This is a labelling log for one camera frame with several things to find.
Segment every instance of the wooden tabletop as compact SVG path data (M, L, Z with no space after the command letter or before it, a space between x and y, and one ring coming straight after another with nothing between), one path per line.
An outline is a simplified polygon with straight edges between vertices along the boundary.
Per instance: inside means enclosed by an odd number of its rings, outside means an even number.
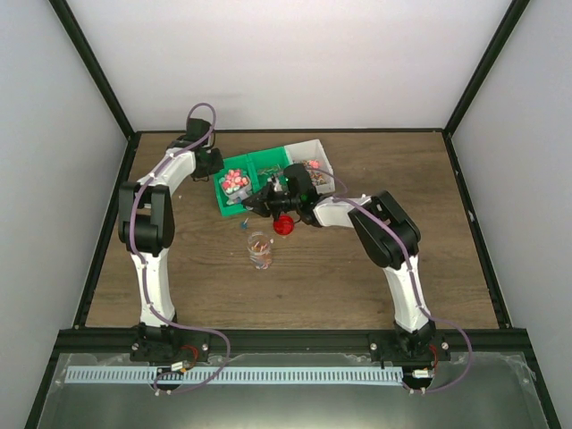
M149 172L176 134L145 134L132 181ZM434 315L465 328L498 327L439 133L219 133L224 157L320 139L337 176L357 197L387 189L421 230L419 270ZM356 233L298 223L282 238L270 219L222 217L214 184L185 180L172 198L176 234L169 252L179 322L226 328L391 329L383 271ZM274 237L273 264L248 261L247 236ZM88 326L132 326L141 304L137 276L117 231L107 250Z

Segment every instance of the red round object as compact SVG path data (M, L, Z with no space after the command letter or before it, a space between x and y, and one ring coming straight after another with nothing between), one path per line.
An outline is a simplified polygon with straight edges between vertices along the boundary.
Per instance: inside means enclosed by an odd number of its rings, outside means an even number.
M273 227L277 234L288 235L294 231L294 219L287 214L281 214L278 220L274 221Z

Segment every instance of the white wall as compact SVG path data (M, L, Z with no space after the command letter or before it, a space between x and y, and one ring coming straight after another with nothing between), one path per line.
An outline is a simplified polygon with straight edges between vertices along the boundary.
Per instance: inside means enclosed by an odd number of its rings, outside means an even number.
M572 427L572 3L533 1L454 136L503 296Z
M80 300L125 139L48 1L0 0L0 416L22 428Z
M509 0L70 0L136 130L444 127Z

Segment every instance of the clear plastic cup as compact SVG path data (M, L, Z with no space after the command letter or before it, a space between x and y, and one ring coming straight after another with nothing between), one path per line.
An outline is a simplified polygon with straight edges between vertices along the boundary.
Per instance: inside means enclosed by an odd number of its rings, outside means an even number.
M248 237L248 254L257 270L265 270L272 264L273 240L261 231Z

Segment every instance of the white slotted strip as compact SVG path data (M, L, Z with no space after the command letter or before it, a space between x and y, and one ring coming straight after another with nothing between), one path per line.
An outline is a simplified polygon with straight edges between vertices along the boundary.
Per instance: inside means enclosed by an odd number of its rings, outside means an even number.
M66 383L143 384L152 383L157 366L70 366ZM168 374L159 383L198 384L212 375L215 367L195 367L183 376ZM357 367L228 367L212 384L362 384L399 386L400 367L381 369Z

